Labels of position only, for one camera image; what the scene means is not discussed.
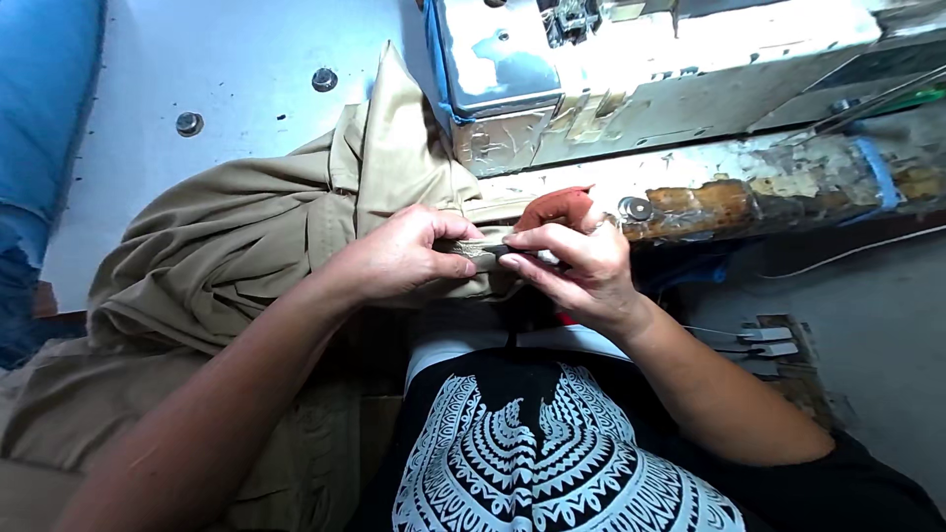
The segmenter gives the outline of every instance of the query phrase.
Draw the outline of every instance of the black shirt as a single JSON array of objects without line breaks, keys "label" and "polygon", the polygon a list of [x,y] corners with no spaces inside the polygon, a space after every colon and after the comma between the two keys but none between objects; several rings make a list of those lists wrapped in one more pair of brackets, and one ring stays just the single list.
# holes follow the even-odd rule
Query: black shirt
[{"label": "black shirt", "polygon": [[683,438],[637,368],[502,347],[421,371],[350,530],[946,530],[850,436],[750,467]]}]

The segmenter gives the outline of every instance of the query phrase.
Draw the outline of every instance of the industrial sewing machine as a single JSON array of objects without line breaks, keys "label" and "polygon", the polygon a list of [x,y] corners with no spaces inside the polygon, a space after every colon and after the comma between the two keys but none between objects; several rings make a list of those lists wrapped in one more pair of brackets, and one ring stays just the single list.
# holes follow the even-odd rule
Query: industrial sewing machine
[{"label": "industrial sewing machine", "polygon": [[427,0],[475,175],[816,121],[946,64],[942,0]]}]

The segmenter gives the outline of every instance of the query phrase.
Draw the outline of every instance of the hand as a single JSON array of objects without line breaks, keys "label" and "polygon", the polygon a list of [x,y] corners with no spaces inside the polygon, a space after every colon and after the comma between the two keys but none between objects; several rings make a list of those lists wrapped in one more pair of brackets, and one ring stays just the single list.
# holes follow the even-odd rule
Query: hand
[{"label": "hand", "polygon": [[332,256],[321,275],[357,301],[393,297],[439,278],[466,278],[476,265],[459,255],[430,249],[436,239],[481,239],[473,222],[416,204],[394,213],[363,239]]},{"label": "hand", "polygon": [[605,336],[646,326],[643,296],[631,282],[630,246],[610,222],[589,236],[547,223],[509,235],[503,243],[522,250],[547,249],[571,266],[560,274],[532,256],[499,258],[499,264],[517,271],[582,325]]}]

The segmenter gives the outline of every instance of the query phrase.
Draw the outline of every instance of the beige garment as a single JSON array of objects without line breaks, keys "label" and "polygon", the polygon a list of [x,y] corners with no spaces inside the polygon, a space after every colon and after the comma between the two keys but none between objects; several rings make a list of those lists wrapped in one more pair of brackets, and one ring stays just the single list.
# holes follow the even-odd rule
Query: beige garment
[{"label": "beige garment", "polygon": [[[479,194],[476,179],[444,150],[427,101],[387,44],[370,104],[345,107],[334,132],[285,157],[211,168],[135,218],[96,274],[90,337],[46,346],[27,367],[0,380],[0,470],[85,472],[103,446],[273,299],[411,204],[486,223],[488,238],[438,242],[438,249],[473,258],[481,272],[474,279],[430,283],[392,304],[508,293],[515,276],[491,272],[495,260],[482,247],[510,228],[488,223],[517,218],[532,198]],[[353,386],[322,382],[304,390],[225,524],[340,530],[358,497],[357,419]],[[46,481],[59,494],[46,521],[29,523],[15,506],[23,498],[0,491],[0,523],[19,520],[21,529],[34,530],[52,522],[75,483],[35,476],[33,497],[43,496]]]},{"label": "beige garment", "polygon": [[[428,204],[474,223],[517,218],[532,197],[481,198],[440,141],[429,103],[390,43],[371,102],[285,157],[244,159],[168,190],[131,223],[90,291],[94,346],[157,341],[213,354],[272,300],[397,210]],[[485,227],[496,243],[508,226]],[[508,293],[486,268],[391,302]]]},{"label": "beige garment", "polygon": [[[80,338],[50,343],[0,380],[6,395],[0,400],[9,405],[0,433],[0,530],[8,530],[3,523],[10,530],[47,530],[105,445],[206,360],[182,346],[99,355]],[[358,419],[357,386],[321,381],[304,388],[220,524],[342,530],[359,497],[359,456],[351,452],[359,446]],[[23,482],[13,487],[12,479]]]}]

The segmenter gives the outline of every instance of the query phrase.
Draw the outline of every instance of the forearm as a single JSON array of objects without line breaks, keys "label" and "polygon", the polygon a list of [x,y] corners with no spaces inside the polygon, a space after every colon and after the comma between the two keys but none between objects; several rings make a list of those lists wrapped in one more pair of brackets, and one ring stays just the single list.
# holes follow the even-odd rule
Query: forearm
[{"label": "forearm", "polygon": [[97,460],[59,530],[187,530],[215,519],[357,305],[311,275]]},{"label": "forearm", "polygon": [[614,342],[641,369],[693,442],[750,465],[820,458],[833,441],[772,388],[713,351],[642,297]]}]

